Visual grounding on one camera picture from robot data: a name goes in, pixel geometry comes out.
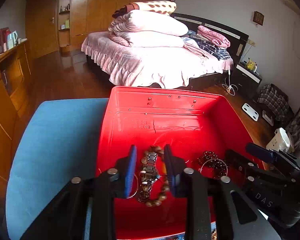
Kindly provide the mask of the white electric kettle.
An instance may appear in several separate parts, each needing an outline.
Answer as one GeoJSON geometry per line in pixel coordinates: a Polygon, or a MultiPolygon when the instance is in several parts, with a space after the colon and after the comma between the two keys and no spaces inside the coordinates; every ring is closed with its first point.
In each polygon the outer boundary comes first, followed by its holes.
{"type": "Polygon", "coordinates": [[[18,39],[17,31],[14,31],[7,35],[7,49],[8,50],[12,49],[16,45],[17,39],[18,39]]]}

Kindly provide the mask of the yellow pikachu plush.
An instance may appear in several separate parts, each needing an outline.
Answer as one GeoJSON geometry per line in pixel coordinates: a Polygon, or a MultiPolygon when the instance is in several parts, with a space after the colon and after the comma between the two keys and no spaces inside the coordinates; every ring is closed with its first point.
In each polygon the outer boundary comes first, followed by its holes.
{"type": "Polygon", "coordinates": [[[256,69],[257,69],[257,64],[256,62],[252,61],[250,58],[248,58],[248,62],[246,63],[246,68],[253,71],[253,72],[256,72],[256,69]]]}

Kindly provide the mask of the red metal tin box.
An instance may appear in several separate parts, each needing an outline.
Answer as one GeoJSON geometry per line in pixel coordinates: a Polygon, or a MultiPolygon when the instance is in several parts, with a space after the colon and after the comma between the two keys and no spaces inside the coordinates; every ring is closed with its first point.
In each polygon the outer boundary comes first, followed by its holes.
{"type": "MultiPolygon", "coordinates": [[[[205,151],[224,159],[233,150],[262,167],[248,154],[252,138],[227,99],[221,95],[176,89],[114,87],[107,104],[97,151],[96,172],[115,166],[132,145],[138,158],[151,146],[170,145],[172,153],[203,174],[198,164],[205,151]]],[[[171,194],[160,206],[147,207],[136,197],[114,201],[118,239],[159,238],[185,230],[186,199],[171,194]]]]}

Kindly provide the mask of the dark bedside table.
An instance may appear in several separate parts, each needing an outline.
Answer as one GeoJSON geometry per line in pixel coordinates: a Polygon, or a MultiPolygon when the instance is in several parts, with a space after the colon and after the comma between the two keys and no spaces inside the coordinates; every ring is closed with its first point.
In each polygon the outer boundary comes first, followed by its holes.
{"type": "Polygon", "coordinates": [[[231,74],[231,80],[237,86],[239,94],[252,99],[262,82],[262,76],[238,63],[231,74]]]}

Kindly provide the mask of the spotted folded blanket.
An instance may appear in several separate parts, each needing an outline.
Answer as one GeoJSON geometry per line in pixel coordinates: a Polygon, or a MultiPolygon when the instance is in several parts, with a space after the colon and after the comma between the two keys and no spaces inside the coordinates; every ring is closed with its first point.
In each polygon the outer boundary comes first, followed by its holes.
{"type": "Polygon", "coordinates": [[[112,18],[116,19],[132,10],[151,11],[163,15],[172,14],[177,8],[177,4],[171,1],[148,1],[148,2],[131,2],[112,14],[112,18]]]}

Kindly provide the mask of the bed with pink cover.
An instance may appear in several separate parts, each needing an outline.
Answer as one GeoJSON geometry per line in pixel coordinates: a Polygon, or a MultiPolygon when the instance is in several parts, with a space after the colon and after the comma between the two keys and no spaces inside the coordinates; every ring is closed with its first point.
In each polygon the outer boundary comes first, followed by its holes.
{"type": "Polygon", "coordinates": [[[178,47],[125,47],[109,38],[107,32],[90,33],[81,51],[109,75],[116,86],[161,88],[186,87],[191,79],[230,70],[232,59],[218,60],[209,53],[200,57],[178,47]]]}

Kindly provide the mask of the silver bangle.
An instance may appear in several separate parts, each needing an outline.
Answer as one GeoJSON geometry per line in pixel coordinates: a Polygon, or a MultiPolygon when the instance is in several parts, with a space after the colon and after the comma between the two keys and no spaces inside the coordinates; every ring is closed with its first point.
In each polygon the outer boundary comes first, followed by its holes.
{"type": "Polygon", "coordinates": [[[138,190],[139,190],[138,176],[136,174],[134,174],[132,190],[131,190],[129,196],[127,197],[127,199],[134,198],[135,195],[137,194],[138,190]]]}

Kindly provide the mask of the white bathroom scale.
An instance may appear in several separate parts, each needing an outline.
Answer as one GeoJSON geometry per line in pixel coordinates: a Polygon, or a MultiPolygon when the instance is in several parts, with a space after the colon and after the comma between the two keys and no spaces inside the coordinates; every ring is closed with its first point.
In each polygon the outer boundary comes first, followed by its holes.
{"type": "Polygon", "coordinates": [[[248,103],[244,103],[242,106],[242,110],[255,122],[258,121],[259,118],[259,114],[257,113],[257,111],[255,111],[253,109],[253,107],[251,107],[248,103]]]}

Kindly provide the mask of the plaid bag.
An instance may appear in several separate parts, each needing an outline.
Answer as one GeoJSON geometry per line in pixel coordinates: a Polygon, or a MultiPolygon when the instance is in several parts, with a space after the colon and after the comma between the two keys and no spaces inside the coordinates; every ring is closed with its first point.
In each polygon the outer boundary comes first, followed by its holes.
{"type": "Polygon", "coordinates": [[[268,107],[279,122],[285,122],[292,113],[286,94],[272,83],[261,88],[257,102],[268,107]]]}

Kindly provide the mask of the folded pink quilts stack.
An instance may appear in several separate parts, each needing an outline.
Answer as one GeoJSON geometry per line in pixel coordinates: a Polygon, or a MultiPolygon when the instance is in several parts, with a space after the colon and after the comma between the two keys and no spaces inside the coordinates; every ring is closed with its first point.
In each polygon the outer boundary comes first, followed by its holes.
{"type": "Polygon", "coordinates": [[[126,47],[183,47],[188,27],[171,16],[132,10],[113,20],[108,28],[112,41],[126,47]]]}

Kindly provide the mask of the dark wooden headboard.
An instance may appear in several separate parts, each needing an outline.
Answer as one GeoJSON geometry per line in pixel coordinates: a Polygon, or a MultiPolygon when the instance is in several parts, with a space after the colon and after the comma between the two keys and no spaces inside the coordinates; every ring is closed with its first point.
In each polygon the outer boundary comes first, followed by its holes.
{"type": "Polygon", "coordinates": [[[230,41],[230,47],[227,49],[227,51],[233,59],[234,65],[236,66],[240,62],[245,45],[249,39],[249,35],[227,25],[197,16],[174,12],[171,14],[171,17],[184,23],[192,31],[197,31],[198,26],[202,25],[210,30],[222,34],[230,41]]]}

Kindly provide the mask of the folded pink clothes pile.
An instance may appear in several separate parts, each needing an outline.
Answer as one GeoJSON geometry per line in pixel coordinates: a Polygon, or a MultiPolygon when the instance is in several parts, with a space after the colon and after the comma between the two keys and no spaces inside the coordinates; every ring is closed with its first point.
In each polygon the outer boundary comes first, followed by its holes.
{"type": "Polygon", "coordinates": [[[213,31],[203,25],[199,25],[197,32],[189,30],[189,38],[193,39],[198,47],[207,51],[218,60],[228,60],[231,58],[228,48],[230,41],[222,34],[213,31]]]}

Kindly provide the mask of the silver wrist watch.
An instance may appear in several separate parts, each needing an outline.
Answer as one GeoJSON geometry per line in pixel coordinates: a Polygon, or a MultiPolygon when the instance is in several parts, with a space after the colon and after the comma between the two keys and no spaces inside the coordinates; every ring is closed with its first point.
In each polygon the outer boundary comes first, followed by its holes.
{"type": "Polygon", "coordinates": [[[160,178],[156,167],[158,154],[146,151],[141,159],[142,168],[139,172],[138,202],[146,206],[153,206],[154,201],[150,200],[153,184],[160,178]]]}

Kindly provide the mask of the wooden wardrobe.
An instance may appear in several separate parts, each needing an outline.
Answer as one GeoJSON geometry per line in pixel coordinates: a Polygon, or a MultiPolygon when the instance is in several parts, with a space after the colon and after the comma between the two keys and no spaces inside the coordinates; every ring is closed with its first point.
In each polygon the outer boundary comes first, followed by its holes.
{"type": "Polygon", "coordinates": [[[115,10],[151,0],[26,0],[25,31],[36,59],[79,46],[89,33],[107,29],[115,10]]]}

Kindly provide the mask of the small wall ornament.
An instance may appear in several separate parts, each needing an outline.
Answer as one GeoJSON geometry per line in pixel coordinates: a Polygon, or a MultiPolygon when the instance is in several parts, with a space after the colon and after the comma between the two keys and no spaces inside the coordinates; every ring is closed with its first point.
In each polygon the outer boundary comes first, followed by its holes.
{"type": "Polygon", "coordinates": [[[258,11],[255,11],[254,14],[253,14],[253,22],[256,24],[256,25],[263,25],[263,22],[264,22],[264,15],[258,11]]]}

